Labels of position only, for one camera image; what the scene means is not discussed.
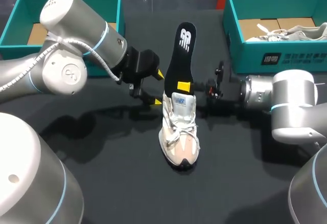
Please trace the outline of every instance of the black tablecloth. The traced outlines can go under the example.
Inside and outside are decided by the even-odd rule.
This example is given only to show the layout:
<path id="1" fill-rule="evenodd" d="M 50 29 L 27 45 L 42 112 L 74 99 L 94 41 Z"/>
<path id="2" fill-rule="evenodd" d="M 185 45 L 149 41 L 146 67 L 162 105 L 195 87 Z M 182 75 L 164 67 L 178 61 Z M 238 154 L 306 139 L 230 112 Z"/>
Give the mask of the black tablecloth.
<path id="1" fill-rule="evenodd" d="M 139 50 L 154 50 L 165 73 L 178 25 L 192 22 L 193 75 L 206 81 L 220 60 L 228 60 L 221 20 L 219 11 L 131 15 L 126 39 Z M 153 78 L 145 81 L 157 94 L 163 86 Z M 323 86 L 319 102 L 327 101 Z M 73 97 L 23 97 L 0 106 L 40 133 L 74 174 L 84 193 L 84 224 L 292 223 L 287 191 L 310 149 L 273 141 L 269 116 L 208 116 L 199 110 L 198 164 L 177 172 L 158 141 L 161 107 L 144 109 L 127 88 L 93 79 Z M 204 98 L 197 99 L 203 106 Z"/>

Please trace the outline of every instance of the sneaker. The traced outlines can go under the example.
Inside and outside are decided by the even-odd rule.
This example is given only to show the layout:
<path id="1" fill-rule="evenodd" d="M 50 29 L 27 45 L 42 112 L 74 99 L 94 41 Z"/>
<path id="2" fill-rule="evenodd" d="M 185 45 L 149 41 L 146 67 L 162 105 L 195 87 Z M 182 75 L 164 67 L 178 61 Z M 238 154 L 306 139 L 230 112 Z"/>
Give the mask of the sneaker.
<path id="1" fill-rule="evenodd" d="M 162 129 L 159 141 L 166 158 L 175 166 L 189 167 L 199 155 L 199 139 L 195 124 L 196 98 L 193 95 L 163 94 Z"/>
<path id="2" fill-rule="evenodd" d="M 327 40 L 327 23 L 320 27 L 295 26 L 290 30 L 274 30 L 269 32 L 267 28 L 260 24 L 257 26 L 267 35 L 252 37 L 246 41 L 319 41 Z"/>

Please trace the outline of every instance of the shoe box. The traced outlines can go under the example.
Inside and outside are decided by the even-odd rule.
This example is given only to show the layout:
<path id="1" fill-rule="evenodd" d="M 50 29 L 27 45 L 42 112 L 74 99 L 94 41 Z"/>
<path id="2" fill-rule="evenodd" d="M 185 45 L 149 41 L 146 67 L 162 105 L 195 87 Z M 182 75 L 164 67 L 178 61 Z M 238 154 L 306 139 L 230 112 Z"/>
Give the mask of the shoe box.
<path id="1" fill-rule="evenodd" d="M 327 22 L 327 0 L 226 0 L 223 28 L 236 74 L 278 73 L 289 69 L 327 71 L 327 41 L 246 40 L 294 26 Z"/>

